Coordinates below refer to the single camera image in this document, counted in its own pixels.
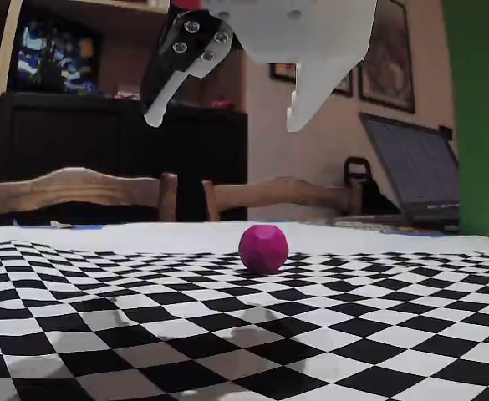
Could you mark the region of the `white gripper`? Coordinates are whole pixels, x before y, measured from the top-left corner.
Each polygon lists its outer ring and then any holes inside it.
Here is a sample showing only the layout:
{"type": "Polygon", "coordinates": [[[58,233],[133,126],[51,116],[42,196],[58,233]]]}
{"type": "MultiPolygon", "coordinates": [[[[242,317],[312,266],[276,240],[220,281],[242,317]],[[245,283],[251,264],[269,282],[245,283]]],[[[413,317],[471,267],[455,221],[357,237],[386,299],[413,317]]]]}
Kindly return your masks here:
{"type": "Polygon", "coordinates": [[[367,53],[376,1],[205,1],[258,63],[294,63],[287,131],[299,132],[367,53]]]}

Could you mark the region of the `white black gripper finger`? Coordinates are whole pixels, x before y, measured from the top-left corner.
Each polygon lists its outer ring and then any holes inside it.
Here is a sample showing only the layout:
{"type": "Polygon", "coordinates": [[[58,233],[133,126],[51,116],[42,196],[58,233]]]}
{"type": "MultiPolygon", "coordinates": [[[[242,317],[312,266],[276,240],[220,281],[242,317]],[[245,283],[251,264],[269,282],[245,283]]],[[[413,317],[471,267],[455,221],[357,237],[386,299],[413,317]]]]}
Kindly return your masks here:
{"type": "Polygon", "coordinates": [[[169,8],[140,86],[145,122],[161,125],[185,80],[206,77],[231,51],[234,32],[205,9],[169,8]]]}

